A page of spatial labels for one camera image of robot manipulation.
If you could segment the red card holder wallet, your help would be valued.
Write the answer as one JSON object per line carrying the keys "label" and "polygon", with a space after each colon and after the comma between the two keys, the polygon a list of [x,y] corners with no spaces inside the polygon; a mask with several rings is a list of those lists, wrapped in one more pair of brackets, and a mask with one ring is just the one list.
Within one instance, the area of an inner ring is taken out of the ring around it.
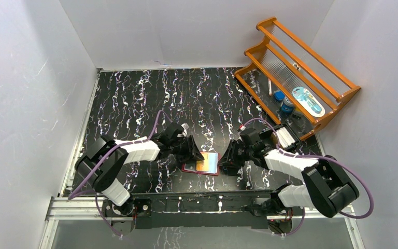
{"label": "red card holder wallet", "polygon": [[182,166],[181,171],[185,173],[218,176],[220,172],[218,166],[220,155],[218,153],[205,151],[201,152],[201,154],[204,160],[186,163]]}

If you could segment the yellow credit card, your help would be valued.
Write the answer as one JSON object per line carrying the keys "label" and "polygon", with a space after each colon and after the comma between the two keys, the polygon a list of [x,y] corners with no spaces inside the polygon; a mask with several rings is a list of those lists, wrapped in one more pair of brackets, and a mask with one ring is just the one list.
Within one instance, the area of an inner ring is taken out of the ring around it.
{"label": "yellow credit card", "polygon": [[196,162],[196,171],[210,173],[210,174],[216,174],[217,173],[217,162],[210,161],[210,160],[197,161]]}

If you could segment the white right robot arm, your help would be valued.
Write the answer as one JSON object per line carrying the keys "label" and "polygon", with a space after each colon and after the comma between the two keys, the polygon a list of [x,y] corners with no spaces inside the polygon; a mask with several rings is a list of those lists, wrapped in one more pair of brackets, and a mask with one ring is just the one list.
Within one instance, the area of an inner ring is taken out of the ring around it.
{"label": "white right robot arm", "polygon": [[304,157],[282,150],[278,133],[272,129],[246,128],[240,138],[231,140],[218,166],[241,168],[247,161],[299,179],[301,185],[284,184],[262,204],[247,206],[283,215],[291,208],[312,208],[325,217],[333,217],[356,200],[360,193],[345,170],[333,158]]}

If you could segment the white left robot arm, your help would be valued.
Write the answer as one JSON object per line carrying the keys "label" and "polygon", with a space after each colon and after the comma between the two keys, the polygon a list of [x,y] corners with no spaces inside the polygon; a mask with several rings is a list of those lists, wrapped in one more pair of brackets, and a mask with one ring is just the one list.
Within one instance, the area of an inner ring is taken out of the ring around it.
{"label": "white left robot arm", "polygon": [[134,141],[115,140],[103,135],[75,164],[76,173],[83,177],[81,185],[89,184],[96,193],[104,195],[120,215],[130,215],[134,202],[117,179],[120,170],[128,163],[158,161],[169,155],[175,156],[180,163],[204,161],[193,136],[187,135],[186,129],[172,122],[164,131]]}

